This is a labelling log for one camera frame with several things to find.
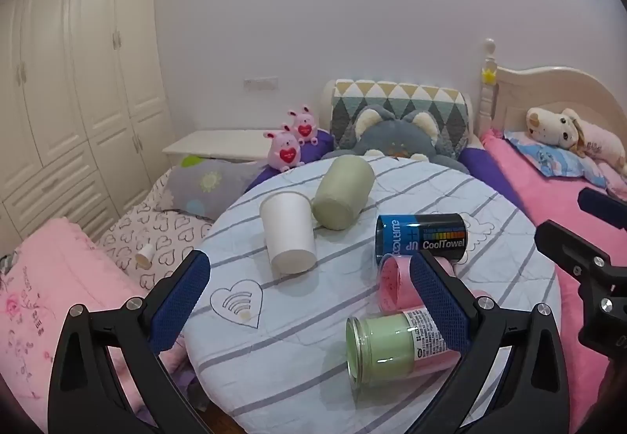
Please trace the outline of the pink bed blanket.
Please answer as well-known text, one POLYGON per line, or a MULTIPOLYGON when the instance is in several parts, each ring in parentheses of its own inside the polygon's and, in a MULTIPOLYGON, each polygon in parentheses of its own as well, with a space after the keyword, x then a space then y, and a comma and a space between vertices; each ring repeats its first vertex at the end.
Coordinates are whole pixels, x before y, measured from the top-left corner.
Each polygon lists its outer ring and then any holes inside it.
MULTIPOLYGON (((545 222, 542 246, 551 238, 562 239, 569 232, 596 247, 614 267, 626 266, 626 232, 582 211, 578 196, 590 185, 585 179, 547 178, 519 152, 505 136, 492 129, 481 138, 486 151, 495 160, 515 198, 535 226, 545 222)), ((571 430, 576 431, 588 416, 598 396, 608 359, 582 346, 578 334, 584 325, 584 303, 578 294, 579 281, 569 271, 559 268, 557 281, 561 294, 561 344, 564 353, 571 403, 571 430)))

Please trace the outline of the black blue CoolTowel can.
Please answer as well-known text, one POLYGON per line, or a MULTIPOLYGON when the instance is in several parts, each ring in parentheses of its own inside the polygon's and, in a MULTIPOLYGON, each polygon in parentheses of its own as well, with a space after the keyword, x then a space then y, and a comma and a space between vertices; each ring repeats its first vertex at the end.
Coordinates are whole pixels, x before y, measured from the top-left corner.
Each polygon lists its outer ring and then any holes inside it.
POLYGON ((379 215, 375 229, 375 258, 413 256, 421 250, 448 261, 459 261, 467 250, 468 229, 457 213, 379 215))

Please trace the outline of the pink folded quilt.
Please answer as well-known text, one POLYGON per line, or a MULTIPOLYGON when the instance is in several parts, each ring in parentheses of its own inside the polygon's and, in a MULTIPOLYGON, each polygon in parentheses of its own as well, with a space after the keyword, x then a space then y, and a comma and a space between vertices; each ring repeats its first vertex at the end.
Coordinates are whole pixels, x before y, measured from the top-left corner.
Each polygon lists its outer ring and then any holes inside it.
POLYGON ((48 430, 48 392, 68 310, 118 309, 146 296, 82 231, 54 218, 26 238, 1 273, 1 377, 35 425, 48 430))

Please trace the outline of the heart pattern sheet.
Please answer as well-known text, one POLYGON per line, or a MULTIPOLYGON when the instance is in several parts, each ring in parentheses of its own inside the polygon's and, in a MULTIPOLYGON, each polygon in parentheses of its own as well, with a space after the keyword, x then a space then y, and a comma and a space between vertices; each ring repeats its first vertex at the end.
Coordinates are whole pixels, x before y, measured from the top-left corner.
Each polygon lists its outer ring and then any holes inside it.
POLYGON ((156 209, 170 171, 161 175, 147 197, 123 214, 98 241, 122 272, 146 291, 171 276, 212 228, 212 222, 204 218, 156 209), (136 252, 146 244, 155 248, 150 269, 139 268, 135 262, 136 252))

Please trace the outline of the white dog plush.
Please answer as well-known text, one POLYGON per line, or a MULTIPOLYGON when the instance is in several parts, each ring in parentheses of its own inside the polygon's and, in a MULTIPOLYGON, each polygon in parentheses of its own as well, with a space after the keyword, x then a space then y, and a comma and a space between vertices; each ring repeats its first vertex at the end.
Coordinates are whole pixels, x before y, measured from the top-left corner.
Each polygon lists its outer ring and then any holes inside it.
POLYGON ((575 112, 566 109, 561 113, 544 108, 531 107, 525 121, 527 134, 536 141, 577 152, 585 145, 584 132, 574 118, 575 112))

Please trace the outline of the pink cup rear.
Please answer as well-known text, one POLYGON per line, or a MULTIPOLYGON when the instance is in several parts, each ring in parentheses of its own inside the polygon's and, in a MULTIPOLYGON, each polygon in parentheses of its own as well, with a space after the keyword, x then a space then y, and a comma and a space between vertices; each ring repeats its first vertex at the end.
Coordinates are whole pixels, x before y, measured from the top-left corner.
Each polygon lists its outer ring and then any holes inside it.
POLYGON ((422 307, 410 277, 410 256, 386 254, 378 274, 378 306, 384 314, 422 307))

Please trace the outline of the blue cartoon pillow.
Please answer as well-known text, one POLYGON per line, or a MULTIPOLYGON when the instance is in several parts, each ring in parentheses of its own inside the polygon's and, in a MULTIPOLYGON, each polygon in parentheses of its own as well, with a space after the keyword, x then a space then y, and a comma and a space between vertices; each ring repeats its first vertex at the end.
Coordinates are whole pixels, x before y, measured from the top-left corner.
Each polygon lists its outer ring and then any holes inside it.
POLYGON ((606 177, 589 157, 537 142, 524 131, 505 131, 504 139, 546 178, 584 178, 597 188, 607 188, 606 177))

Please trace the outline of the grey cat plush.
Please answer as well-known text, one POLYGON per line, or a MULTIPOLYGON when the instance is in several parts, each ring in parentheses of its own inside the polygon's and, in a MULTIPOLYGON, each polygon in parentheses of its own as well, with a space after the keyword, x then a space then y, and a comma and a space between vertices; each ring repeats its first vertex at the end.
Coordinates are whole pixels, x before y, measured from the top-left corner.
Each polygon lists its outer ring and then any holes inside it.
POLYGON ((386 156, 436 163, 470 174, 458 160, 437 150, 440 130, 436 120, 426 111, 415 110, 399 119, 384 107, 374 105, 359 112, 353 129, 355 144, 352 148, 338 148, 323 158, 345 155, 386 156))

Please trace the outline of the white bedside table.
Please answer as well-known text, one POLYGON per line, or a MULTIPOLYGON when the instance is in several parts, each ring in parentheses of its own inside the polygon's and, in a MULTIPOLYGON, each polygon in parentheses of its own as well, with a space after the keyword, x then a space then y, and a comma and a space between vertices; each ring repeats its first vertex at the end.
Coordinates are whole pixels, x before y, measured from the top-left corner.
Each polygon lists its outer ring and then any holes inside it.
POLYGON ((163 149, 172 163, 186 156, 235 162, 267 158, 270 140, 261 129, 197 130, 163 149))

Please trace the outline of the small white cup on sheet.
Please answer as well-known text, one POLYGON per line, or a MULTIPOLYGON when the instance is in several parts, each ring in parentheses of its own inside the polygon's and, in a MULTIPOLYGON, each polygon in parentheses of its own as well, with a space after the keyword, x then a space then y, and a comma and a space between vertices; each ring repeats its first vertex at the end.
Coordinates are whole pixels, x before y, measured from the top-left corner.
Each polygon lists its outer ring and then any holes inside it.
POLYGON ((152 244, 143 245, 135 254, 135 262, 139 268, 150 269, 155 248, 152 244))

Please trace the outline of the wall socket panel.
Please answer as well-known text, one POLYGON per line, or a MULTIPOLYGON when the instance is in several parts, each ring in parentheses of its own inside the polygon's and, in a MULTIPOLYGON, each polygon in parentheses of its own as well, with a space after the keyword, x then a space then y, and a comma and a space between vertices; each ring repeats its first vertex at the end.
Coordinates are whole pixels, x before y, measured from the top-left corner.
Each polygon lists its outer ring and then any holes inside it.
POLYGON ((243 86, 248 91, 275 91, 279 89, 279 79, 277 77, 246 78, 243 86))

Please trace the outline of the cream wardrobe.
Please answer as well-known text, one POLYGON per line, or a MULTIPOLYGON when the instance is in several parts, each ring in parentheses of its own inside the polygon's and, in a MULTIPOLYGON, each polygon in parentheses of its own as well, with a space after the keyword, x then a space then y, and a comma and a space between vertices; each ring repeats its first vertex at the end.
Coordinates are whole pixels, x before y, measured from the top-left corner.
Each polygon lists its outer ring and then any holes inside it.
POLYGON ((97 239, 167 170, 154 0, 1 0, 1 246, 97 239))

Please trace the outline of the green ceramic cup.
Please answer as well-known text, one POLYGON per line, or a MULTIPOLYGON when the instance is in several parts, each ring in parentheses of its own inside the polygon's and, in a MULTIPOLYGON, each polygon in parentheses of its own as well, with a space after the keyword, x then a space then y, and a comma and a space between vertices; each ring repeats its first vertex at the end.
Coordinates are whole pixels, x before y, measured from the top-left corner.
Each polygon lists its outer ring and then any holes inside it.
POLYGON ((326 229, 349 228, 367 205, 374 181, 375 174, 367 160, 350 155, 335 158, 313 198, 313 216, 326 229))

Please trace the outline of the striped round table cloth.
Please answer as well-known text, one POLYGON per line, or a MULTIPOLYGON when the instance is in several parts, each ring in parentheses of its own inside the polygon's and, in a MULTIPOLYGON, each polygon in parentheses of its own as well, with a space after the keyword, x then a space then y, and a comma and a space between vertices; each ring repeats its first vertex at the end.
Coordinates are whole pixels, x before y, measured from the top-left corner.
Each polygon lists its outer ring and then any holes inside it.
POLYGON ((533 223, 506 197, 436 164, 379 158, 371 166, 367 206, 345 231, 315 229, 317 262, 305 274, 272 269, 259 208, 279 192, 314 196, 327 161, 252 188, 202 243, 212 271, 185 325, 186 349, 206 394, 246 432, 402 433, 444 383, 440 373, 352 389, 344 328, 349 317, 378 311, 379 215, 460 213, 471 239, 457 272, 469 289, 504 308, 561 309, 555 267, 537 252, 533 223))

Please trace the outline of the pink bunny plush front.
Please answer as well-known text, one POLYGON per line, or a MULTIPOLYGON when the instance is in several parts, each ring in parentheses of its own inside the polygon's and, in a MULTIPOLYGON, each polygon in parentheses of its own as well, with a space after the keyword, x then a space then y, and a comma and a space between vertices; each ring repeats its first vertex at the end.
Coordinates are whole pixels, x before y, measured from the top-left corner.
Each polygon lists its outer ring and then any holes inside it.
POLYGON ((273 170, 284 173, 303 164, 300 141, 289 125, 284 124, 278 130, 265 131, 264 137, 270 140, 267 163, 273 170))

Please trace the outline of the pink green glass jar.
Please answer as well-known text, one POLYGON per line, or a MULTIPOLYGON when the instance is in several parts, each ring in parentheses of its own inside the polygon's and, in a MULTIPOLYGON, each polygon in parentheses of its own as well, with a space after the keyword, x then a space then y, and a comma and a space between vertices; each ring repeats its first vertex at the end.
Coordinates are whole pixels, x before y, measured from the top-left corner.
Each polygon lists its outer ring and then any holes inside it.
POLYGON ((477 320, 475 308, 463 310, 446 297, 447 313, 436 321, 426 305, 375 317, 350 317, 345 344, 354 389, 449 370, 468 348, 477 320))

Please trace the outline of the cream bed headboard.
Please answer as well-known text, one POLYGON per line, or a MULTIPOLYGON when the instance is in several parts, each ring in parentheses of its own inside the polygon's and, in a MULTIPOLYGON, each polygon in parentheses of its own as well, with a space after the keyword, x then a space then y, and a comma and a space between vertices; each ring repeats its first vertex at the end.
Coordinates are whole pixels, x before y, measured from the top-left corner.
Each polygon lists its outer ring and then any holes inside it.
POLYGON ((531 107, 552 112, 574 109, 585 120, 612 131, 626 140, 626 113, 613 94, 594 76, 570 67, 508 69, 497 63, 496 44, 484 42, 483 68, 496 71, 496 84, 481 82, 479 102, 474 109, 474 134, 482 137, 489 129, 522 131, 531 107))

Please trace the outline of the pink bunny plush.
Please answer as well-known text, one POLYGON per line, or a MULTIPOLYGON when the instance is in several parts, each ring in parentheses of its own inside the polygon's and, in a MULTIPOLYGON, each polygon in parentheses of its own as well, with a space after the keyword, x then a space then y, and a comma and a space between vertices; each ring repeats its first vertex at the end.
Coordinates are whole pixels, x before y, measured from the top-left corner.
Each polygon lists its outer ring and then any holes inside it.
POLYGON ((300 141, 289 125, 284 124, 278 130, 265 131, 264 137, 270 140, 267 163, 273 170, 284 173, 303 164, 300 141))
POLYGON ((297 138, 300 145, 310 143, 318 144, 318 124, 312 111, 304 105, 300 111, 289 110, 288 114, 292 118, 290 131, 297 138))

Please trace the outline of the triangle pattern quilted cushion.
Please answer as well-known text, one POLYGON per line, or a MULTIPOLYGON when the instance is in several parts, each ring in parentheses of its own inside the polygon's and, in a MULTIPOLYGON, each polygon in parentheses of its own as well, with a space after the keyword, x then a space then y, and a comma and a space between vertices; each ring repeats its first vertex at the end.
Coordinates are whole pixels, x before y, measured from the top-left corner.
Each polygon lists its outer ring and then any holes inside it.
POLYGON ((388 80, 336 79, 324 90, 328 99, 328 132, 337 148, 355 143, 353 127, 358 113, 369 106, 381 106, 397 119, 415 110, 428 112, 440 136, 436 148, 444 155, 458 158, 472 134, 472 106, 458 90, 388 80))

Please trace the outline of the pink bunny plush rear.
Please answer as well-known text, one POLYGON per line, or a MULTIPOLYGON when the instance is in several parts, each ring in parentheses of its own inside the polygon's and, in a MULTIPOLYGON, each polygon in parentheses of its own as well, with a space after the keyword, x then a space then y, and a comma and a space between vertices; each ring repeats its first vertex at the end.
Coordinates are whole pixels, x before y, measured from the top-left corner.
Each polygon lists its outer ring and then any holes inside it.
POLYGON ((312 111, 304 105, 300 111, 289 110, 288 114, 292 118, 290 131, 297 138, 300 145, 310 143, 318 144, 318 124, 312 111))

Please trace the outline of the white paper cup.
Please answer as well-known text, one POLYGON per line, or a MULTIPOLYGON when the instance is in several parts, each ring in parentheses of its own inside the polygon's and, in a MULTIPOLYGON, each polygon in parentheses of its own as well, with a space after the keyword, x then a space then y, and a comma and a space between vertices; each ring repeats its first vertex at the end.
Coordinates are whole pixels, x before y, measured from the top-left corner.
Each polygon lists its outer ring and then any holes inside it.
POLYGON ((310 200, 297 191, 280 191, 259 207, 271 266, 284 275, 308 272, 317 262, 310 200))

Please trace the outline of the grey sun pattern pillow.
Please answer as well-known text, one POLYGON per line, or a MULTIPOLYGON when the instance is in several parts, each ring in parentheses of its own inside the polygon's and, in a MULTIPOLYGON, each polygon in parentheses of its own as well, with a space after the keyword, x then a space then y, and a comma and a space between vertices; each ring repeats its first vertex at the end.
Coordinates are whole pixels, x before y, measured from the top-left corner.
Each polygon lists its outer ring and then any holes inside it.
POLYGON ((243 195, 264 170, 264 161, 230 162, 187 157, 172 167, 156 205, 158 211, 176 211, 216 221, 243 195))

